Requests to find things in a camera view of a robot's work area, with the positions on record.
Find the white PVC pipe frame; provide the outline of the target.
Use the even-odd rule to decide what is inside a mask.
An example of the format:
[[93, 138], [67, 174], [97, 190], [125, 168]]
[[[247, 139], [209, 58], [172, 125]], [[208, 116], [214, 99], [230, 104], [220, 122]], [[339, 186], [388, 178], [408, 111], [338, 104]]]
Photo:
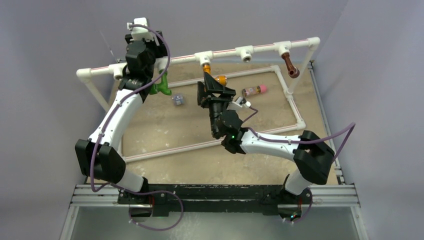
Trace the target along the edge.
[[[263, 74], [273, 72], [278, 77], [281, 87], [284, 91], [284, 96], [289, 103], [291, 110], [296, 118], [296, 124], [290, 126], [283, 126], [275, 129], [266, 130], [267, 134], [279, 134], [294, 130], [304, 130], [306, 123], [302, 118], [298, 107], [295, 103], [293, 92], [296, 85], [300, 81], [303, 73], [307, 68], [307, 64], [312, 59], [312, 56], [318, 48], [321, 40], [319, 37], [310, 37], [307, 39], [296, 41], [280, 41], [272, 44], [264, 45], [247, 45], [239, 46], [234, 49], [218, 50], [218, 51], [203, 51], [197, 52], [192, 55], [184, 55], [171, 58], [159, 58], [157, 60], [157, 69], [159, 71], [166, 71], [170, 65], [184, 64], [198, 62], [204, 69], [208, 69], [211, 65], [211, 60], [224, 57], [240, 57], [242, 61], [246, 62], [252, 58], [254, 53], [262, 52], [278, 52], [280, 55], [286, 52], [290, 53], [290, 49], [307, 47], [308, 52], [302, 62], [300, 75], [294, 78], [291, 85], [287, 85], [281, 69], [277, 65], [272, 65], [265, 68], [257, 68], [253, 70], [245, 70], [239, 72], [232, 72], [227, 74], [229, 78], [245, 77], [255, 74]], [[97, 130], [90, 135], [90, 139], [94, 142], [100, 141], [101, 144], [111, 143], [112, 147], [118, 152], [122, 153], [122, 136], [127, 129], [130, 121], [138, 108], [142, 106], [141, 97], [135, 97], [134, 93], [130, 90], [125, 90], [123, 93], [117, 93], [116, 99], [112, 105], [108, 105], [103, 96], [101, 96], [97, 87], [92, 82], [92, 77], [111, 74], [115, 79], [123, 78], [124, 63], [114, 63], [109, 66], [98, 68], [82, 68], [76, 71], [76, 76], [79, 80], [86, 85], [88, 90], [93, 94], [96, 100], [100, 103], [102, 108], [106, 111], [106, 116]]]

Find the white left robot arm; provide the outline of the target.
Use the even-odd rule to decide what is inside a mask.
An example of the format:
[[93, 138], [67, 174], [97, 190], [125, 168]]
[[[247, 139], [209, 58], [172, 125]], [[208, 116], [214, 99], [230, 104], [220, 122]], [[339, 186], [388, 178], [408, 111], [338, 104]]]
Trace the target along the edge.
[[142, 205], [149, 199], [148, 180], [127, 169], [118, 149], [132, 117], [155, 86], [153, 76], [157, 60], [165, 60], [159, 75], [163, 78], [171, 58], [168, 43], [161, 31], [132, 32], [125, 36], [125, 41], [125, 62], [83, 68], [76, 72], [77, 77], [85, 81], [92, 76], [111, 74], [120, 85], [100, 125], [87, 139], [79, 139], [74, 149], [84, 176], [124, 189], [130, 192], [132, 201]]

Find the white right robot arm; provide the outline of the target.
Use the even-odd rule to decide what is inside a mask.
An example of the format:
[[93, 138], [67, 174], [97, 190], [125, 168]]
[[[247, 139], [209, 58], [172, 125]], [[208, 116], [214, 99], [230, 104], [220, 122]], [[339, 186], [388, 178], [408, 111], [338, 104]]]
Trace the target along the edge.
[[211, 136], [232, 154], [263, 154], [292, 161], [296, 170], [289, 174], [280, 196], [288, 204], [300, 198], [309, 186], [326, 185], [336, 156], [324, 139], [313, 131], [300, 135], [275, 135], [244, 127], [238, 111], [253, 109], [244, 97], [237, 99], [236, 91], [219, 83], [208, 72], [197, 82], [197, 104], [208, 109]]

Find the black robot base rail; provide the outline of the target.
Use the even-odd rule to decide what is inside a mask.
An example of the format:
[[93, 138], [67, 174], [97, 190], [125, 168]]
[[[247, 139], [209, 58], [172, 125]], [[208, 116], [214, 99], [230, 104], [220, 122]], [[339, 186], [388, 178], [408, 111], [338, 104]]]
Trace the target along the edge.
[[311, 190], [300, 195], [276, 184], [153, 184], [148, 195], [121, 190], [118, 204], [153, 207], [155, 217], [171, 212], [188, 213], [260, 213], [264, 216], [300, 217], [302, 205], [312, 202]]

